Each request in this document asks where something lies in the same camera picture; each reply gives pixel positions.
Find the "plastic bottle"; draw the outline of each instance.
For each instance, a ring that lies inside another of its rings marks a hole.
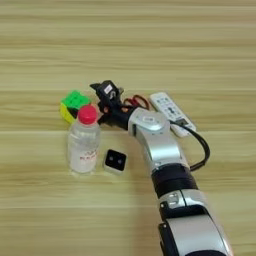
[[[89,173],[95,168],[99,142],[97,111],[91,105],[83,106],[68,135],[68,160],[72,171]]]

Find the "red part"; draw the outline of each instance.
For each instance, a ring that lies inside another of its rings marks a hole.
[[[86,105],[79,109],[77,117],[82,124],[93,124],[96,122],[98,114],[95,107]]]
[[[148,104],[148,101],[143,98],[142,96],[136,94],[133,96],[133,100],[141,107],[145,108],[145,109],[149,109],[149,104]]]
[[[124,104],[134,106],[135,102],[132,99],[127,98],[124,100]]]

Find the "rubik's cube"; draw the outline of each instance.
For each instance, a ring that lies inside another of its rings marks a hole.
[[[79,109],[91,103],[91,100],[83,96],[79,91],[71,92],[60,103],[60,114],[70,124],[72,124],[78,114]]]

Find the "bottle label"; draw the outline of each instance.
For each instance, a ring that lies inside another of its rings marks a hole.
[[[90,172],[96,165],[96,159],[97,150],[81,151],[73,149],[70,156],[70,167],[77,172]]]

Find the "black cable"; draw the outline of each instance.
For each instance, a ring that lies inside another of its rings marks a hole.
[[[196,170],[200,169],[201,167],[203,167],[211,155],[210,147],[209,147],[208,143],[206,142],[206,140],[202,136],[200,136],[197,132],[191,130],[190,128],[188,128],[184,125],[178,124],[174,121],[170,121],[170,124],[180,126],[181,128],[187,130],[190,134],[192,134],[198,140],[198,142],[201,144],[201,146],[204,149],[204,154],[205,154],[204,159],[202,161],[190,166],[190,171],[193,172],[193,171],[196,171]]]

